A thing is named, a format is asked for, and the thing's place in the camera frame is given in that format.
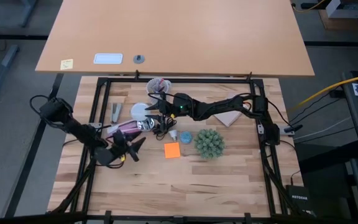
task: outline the yellow sticky note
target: yellow sticky note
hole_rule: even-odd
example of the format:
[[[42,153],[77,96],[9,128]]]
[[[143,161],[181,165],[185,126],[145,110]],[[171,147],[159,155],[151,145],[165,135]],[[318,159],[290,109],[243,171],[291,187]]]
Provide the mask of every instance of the yellow sticky note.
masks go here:
[[[73,68],[73,59],[67,59],[67,60],[62,60],[60,62],[60,69],[61,70],[66,70],[66,69],[72,69]]]
[[[164,144],[165,158],[178,158],[180,157],[179,142]]]

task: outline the wooden table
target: wooden table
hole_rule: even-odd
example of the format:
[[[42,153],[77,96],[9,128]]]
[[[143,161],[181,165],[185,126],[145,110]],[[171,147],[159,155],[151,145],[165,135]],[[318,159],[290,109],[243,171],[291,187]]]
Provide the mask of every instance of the wooden table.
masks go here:
[[[74,105],[74,117],[81,123],[89,120],[97,79],[81,79]],[[134,103],[148,102],[145,84],[112,83],[109,105],[112,102],[124,103],[118,122],[130,119],[129,112]],[[278,79],[264,78],[264,84],[267,98],[287,117]],[[176,92],[187,93],[200,101],[213,102],[223,100],[231,93],[249,92],[249,86],[174,83],[171,93]],[[274,108],[270,107],[269,112],[274,122],[283,124]],[[105,121],[109,121],[109,115],[110,106]],[[158,141],[152,133],[144,133],[141,137],[147,139],[139,151],[139,162],[128,158],[120,169],[96,168],[89,214],[103,215],[106,210],[111,210],[113,215],[243,217],[244,212],[250,212],[253,217],[269,217],[255,120],[240,116],[229,128],[214,116],[198,122],[189,117],[177,118],[177,121],[177,130],[191,131],[193,136],[200,129],[211,128],[220,132],[226,142],[224,155],[210,161],[204,160],[192,142],[189,145],[180,144],[181,158],[166,159],[163,144],[171,142],[171,137],[167,135]],[[73,138],[68,135],[66,141]],[[291,138],[282,137],[282,140],[293,144]],[[63,148],[49,210],[57,207],[74,186],[82,147],[81,143],[74,142]],[[296,153],[285,143],[277,146],[277,153],[283,184],[289,184],[290,176],[299,170]],[[300,174],[294,175],[294,182],[303,185]],[[273,193],[279,212],[274,186]]]
[[[314,75],[289,0],[64,0],[36,71],[68,59],[62,72]]]

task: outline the gray floor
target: gray floor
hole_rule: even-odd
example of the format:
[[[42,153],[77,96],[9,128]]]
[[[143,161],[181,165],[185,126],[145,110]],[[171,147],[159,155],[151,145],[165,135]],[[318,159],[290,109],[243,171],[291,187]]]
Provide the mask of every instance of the gray floor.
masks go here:
[[[0,31],[5,34],[47,35],[61,2],[62,0],[39,1],[30,24],[26,28],[21,28],[18,26],[23,10],[20,1],[0,0]],[[317,12],[297,14],[296,18],[304,40],[358,41],[358,32],[325,31]],[[15,58],[0,92],[0,217],[6,209],[39,121],[37,115],[30,110],[28,100],[36,94],[47,95],[55,78],[54,74],[34,72],[44,41],[8,40],[7,44],[19,44],[21,51]],[[280,79],[287,108],[339,81],[342,71],[358,70],[358,49],[308,47],[308,53],[316,77]],[[0,52],[0,58],[3,56],[4,52]],[[79,81],[78,75],[65,75],[59,96],[72,104]],[[329,101],[331,100],[325,99],[318,105]],[[302,122],[304,128],[296,136],[319,131],[348,116],[346,102],[342,100]],[[351,126],[351,121],[347,121],[332,131]],[[59,130],[46,130],[16,215],[45,212],[64,137]],[[355,138],[355,133],[348,131],[338,134],[335,139],[323,138],[310,143],[340,146]]]

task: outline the white cable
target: white cable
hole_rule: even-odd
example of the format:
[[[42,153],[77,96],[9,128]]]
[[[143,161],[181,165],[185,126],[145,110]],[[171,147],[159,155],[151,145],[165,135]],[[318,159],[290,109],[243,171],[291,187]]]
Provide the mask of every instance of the white cable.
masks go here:
[[[319,133],[325,132],[325,131],[327,131],[327,130],[329,130],[329,129],[331,129],[331,128],[333,128],[333,127],[335,127],[335,126],[341,124],[342,122],[347,121],[348,119],[351,119],[351,118],[352,118],[352,117],[345,118],[345,119],[343,119],[342,121],[340,121],[340,122],[338,122],[338,123],[336,123],[336,124],[334,124],[334,125],[332,125],[332,126],[326,128],[326,129],[324,129],[324,130],[317,131],[317,132],[311,133],[311,134],[307,134],[307,135],[305,135],[305,136],[297,137],[297,138],[295,138],[295,139],[293,139],[293,140],[297,140],[297,139],[301,139],[301,138],[305,138],[305,137],[308,137],[308,136],[312,136],[312,135],[315,135],[315,134],[319,134]]]

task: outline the yellow cable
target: yellow cable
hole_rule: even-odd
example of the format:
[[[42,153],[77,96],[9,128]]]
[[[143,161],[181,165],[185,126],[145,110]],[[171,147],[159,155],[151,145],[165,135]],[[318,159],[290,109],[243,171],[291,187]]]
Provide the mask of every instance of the yellow cable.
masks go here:
[[[311,97],[309,97],[309,98],[303,100],[302,102],[300,102],[300,103],[299,103],[298,105],[296,105],[295,107],[289,109],[289,111],[293,111],[293,110],[299,108],[301,105],[305,104],[307,101],[312,100],[313,98],[315,98],[316,96],[318,96],[318,95],[324,93],[325,91],[328,91],[328,90],[330,90],[330,89],[332,89],[332,88],[336,88],[337,86],[340,86],[340,85],[343,85],[343,84],[346,84],[346,83],[350,83],[350,82],[354,82],[354,81],[358,81],[358,77],[357,77],[357,78],[351,78],[351,79],[344,80],[344,81],[341,81],[341,82],[339,82],[339,83],[335,83],[335,84],[333,84],[333,85],[330,85],[329,87],[326,87],[326,88],[324,88],[324,89],[318,91],[317,93],[313,94]]]
[[[326,0],[322,0],[321,2],[317,3],[315,6],[309,8],[309,9],[307,9],[307,10],[305,10],[305,11],[299,11],[299,10],[297,10],[295,7],[292,7],[292,8],[293,8],[293,10],[295,10],[296,12],[307,12],[307,11],[310,11],[310,10],[316,8],[317,6],[321,5],[321,4],[322,4],[323,2],[325,2],[325,1],[326,1]]]

